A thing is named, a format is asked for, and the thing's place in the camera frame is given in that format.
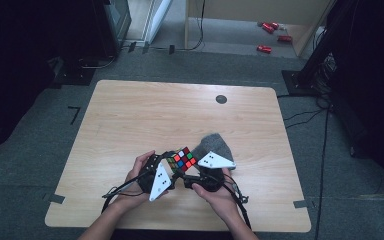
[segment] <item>person's right hand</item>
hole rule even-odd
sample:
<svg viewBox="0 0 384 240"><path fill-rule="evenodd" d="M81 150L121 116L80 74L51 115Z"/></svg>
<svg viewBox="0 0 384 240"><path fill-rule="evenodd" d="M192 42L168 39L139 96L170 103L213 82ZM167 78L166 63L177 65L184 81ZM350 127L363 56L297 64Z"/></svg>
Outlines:
<svg viewBox="0 0 384 240"><path fill-rule="evenodd" d="M230 171L227 168L223 168L223 174L230 177ZM225 177L227 182L232 182L229 177ZM232 191L232 185L230 183L225 183ZM233 200L232 195L227 189L221 187L217 192L208 192L199 184L192 184L193 190L200 196L205 199L210 206L213 208L214 212L224 221L227 219L234 217L236 215L239 216L238 207L236 205L235 200Z"/></svg>

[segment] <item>gray carpet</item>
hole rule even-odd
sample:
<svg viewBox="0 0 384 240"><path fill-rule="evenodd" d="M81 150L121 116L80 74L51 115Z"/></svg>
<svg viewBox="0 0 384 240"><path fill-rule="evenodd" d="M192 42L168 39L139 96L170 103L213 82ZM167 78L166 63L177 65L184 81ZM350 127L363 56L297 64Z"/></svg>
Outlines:
<svg viewBox="0 0 384 240"><path fill-rule="evenodd" d="M84 231L47 227L49 203L42 197L56 189L98 80L261 86L284 95L280 71L300 70L304 64L290 58L180 51L169 55L152 49L143 55L137 49L123 51L113 64L97 70L88 87L46 89L0 145L0 239L75 239ZM279 103L284 118L318 109L313 97L280 98ZM81 107L73 124L76 110L69 106ZM285 126L310 116L297 116ZM309 208L312 230L258 233L262 239L314 239L325 116L323 112L287 129L304 196L314 203ZM334 113L329 114L327 129L319 239L384 239L384 170L370 159L349 156L348 138Z"/></svg>

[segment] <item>colorful puzzle cube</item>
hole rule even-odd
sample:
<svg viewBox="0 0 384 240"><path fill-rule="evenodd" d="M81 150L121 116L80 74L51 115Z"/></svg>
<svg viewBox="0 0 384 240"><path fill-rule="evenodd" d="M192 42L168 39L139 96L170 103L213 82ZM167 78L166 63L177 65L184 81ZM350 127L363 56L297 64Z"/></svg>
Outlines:
<svg viewBox="0 0 384 240"><path fill-rule="evenodd" d="M171 157L167 158L167 162L170 165L173 173L176 172L176 169L182 169L184 172L192 167L196 163L196 159L192 156L192 153L189 151L188 147L179 149Z"/></svg>

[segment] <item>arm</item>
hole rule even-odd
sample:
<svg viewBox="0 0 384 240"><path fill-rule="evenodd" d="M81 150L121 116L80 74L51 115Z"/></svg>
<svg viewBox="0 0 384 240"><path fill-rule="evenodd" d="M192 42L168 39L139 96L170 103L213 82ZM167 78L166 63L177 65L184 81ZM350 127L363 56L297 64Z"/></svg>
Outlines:
<svg viewBox="0 0 384 240"><path fill-rule="evenodd" d="M155 151L150 151L137 157L133 169L127 174L126 181L136 177L148 158L154 153ZM137 182L134 182L124 193L134 195L141 192L142 190ZM110 239L120 218L126 212L144 203L148 198L149 194L141 194L135 197L118 195L114 202L105 209L79 239Z"/></svg>
<svg viewBox="0 0 384 240"><path fill-rule="evenodd" d="M223 168L223 173L230 176L228 169ZM235 240L258 239L252 230L245 224L239 214L235 200L225 188L217 192L208 192L199 184L192 184L192 188L201 198L207 200L214 212L224 221Z"/></svg>

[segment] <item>gray cloth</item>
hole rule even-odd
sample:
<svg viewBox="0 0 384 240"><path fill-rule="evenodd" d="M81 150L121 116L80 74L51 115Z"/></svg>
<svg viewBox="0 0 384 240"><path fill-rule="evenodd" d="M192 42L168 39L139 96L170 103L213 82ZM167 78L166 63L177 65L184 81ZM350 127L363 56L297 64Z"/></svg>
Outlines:
<svg viewBox="0 0 384 240"><path fill-rule="evenodd" d="M226 159L229 159L232 162L234 161L230 148L218 133L205 136L201 140L201 143L196 146L194 150L192 150L192 155L196 158L196 160L199 161L210 151Z"/></svg>

